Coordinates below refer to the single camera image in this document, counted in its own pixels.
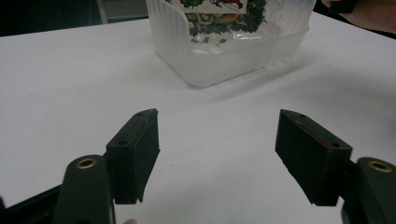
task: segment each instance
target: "white table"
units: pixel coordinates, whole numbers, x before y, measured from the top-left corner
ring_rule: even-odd
[[[315,207],[275,153],[281,108],[396,163],[396,42],[314,13],[297,53],[207,89],[155,52],[149,21],[0,38],[0,195],[6,206],[62,183],[67,164],[105,152],[141,110],[160,111],[162,152],[141,224],[341,223]]]

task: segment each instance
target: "dark background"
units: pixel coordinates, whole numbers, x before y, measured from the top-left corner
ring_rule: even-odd
[[[314,11],[347,22],[329,13],[319,0]],[[6,36],[98,25],[101,19],[96,0],[0,0],[0,22],[0,36]]]

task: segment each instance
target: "printed label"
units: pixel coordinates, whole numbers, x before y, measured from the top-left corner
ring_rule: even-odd
[[[185,13],[245,14],[248,0],[170,0]]]

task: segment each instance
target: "plastic container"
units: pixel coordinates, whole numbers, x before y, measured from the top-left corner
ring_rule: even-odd
[[[186,14],[164,0],[147,0],[154,47],[188,83],[208,87],[288,59],[309,30],[315,0],[278,0],[265,11],[260,38],[228,38],[221,46],[191,42]]]

